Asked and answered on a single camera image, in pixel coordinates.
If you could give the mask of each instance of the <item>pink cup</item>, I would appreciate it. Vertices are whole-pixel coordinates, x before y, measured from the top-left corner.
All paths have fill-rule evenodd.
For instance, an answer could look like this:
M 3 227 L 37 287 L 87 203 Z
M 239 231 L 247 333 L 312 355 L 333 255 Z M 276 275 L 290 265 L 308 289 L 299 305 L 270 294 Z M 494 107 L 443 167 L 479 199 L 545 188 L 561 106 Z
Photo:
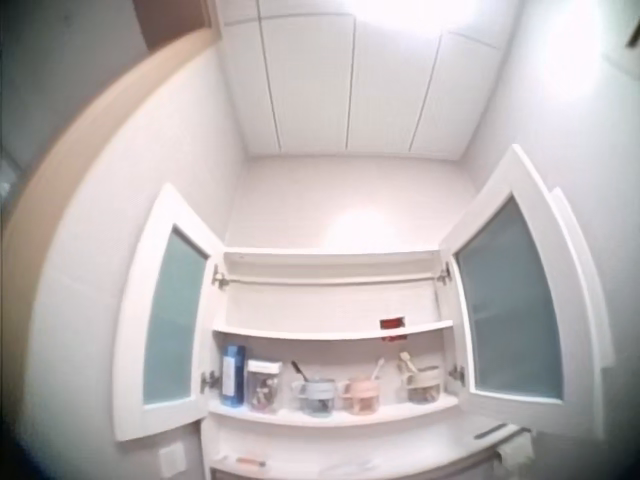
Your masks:
M 380 407 L 380 385 L 376 380 L 353 378 L 340 384 L 345 409 L 353 415 L 372 415 Z

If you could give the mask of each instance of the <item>ceiling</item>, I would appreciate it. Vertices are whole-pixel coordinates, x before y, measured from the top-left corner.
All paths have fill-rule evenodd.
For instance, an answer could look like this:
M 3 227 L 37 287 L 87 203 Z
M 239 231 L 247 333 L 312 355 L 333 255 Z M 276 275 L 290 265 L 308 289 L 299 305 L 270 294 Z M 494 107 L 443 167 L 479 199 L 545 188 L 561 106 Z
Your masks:
M 217 1 L 252 156 L 444 160 L 473 135 L 519 4 L 478 0 L 470 22 L 429 37 L 356 18 L 349 0 Z

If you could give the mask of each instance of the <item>medicine cabinet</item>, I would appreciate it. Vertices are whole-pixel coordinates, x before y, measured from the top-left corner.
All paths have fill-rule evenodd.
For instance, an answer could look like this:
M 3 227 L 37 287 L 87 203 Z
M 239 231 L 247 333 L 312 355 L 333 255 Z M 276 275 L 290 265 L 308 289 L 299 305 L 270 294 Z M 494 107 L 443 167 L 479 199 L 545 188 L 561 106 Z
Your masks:
M 380 328 L 393 318 L 401 326 Z M 283 362 L 277 414 L 220 402 L 227 344 Z M 436 402 L 402 399 L 402 351 L 445 372 Z M 380 357 L 375 414 L 318 419 L 294 406 L 291 360 L 346 380 Z M 521 428 L 602 438 L 613 361 L 582 233 L 517 145 L 440 244 L 415 251 L 226 248 L 166 185 L 122 299 L 114 428 L 124 441 L 201 421 L 207 475 L 391 479 L 480 455 Z

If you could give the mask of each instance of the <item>frosted glass panel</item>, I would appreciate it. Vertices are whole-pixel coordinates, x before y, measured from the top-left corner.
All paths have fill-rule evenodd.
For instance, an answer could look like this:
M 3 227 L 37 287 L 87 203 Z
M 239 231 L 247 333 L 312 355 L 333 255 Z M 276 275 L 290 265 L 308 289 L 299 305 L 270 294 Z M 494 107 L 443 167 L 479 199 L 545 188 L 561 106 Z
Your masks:
M 191 359 L 207 259 L 179 232 L 167 243 L 144 358 L 144 404 L 191 396 Z
M 514 199 L 457 255 L 476 389 L 562 399 L 558 325 L 544 268 Z

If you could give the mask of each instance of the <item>toothbrush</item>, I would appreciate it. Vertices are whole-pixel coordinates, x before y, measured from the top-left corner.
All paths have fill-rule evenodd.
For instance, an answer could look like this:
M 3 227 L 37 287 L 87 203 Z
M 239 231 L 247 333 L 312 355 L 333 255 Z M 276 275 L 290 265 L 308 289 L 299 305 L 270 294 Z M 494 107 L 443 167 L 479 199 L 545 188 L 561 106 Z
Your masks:
M 295 360 L 291 360 L 291 366 L 293 367 L 293 369 L 296 371 L 296 373 L 298 375 L 300 375 L 302 377 L 302 379 L 305 382 L 308 382 L 309 379 L 307 378 L 307 376 L 304 374 L 304 372 L 302 371 L 302 369 L 300 368 L 300 365 L 298 365 L 298 362 L 296 362 Z
M 376 365 L 376 368 L 373 371 L 373 373 L 371 374 L 371 380 L 375 380 L 376 379 L 376 377 L 378 376 L 378 373 L 380 372 L 380 368 L 382 368 L 382 365 L 384 365 L 384 357 L 380 357 L 378 359 L 378 363 Z
M 407 367 L 409 367 L 409 370 L 411 370 L 413 373 L 418 373 L 418 369 L 411 361 L 411 355 L 409 355 L 408 352 L 400 352 L 400 358 L 404 363 L 407 364 Z

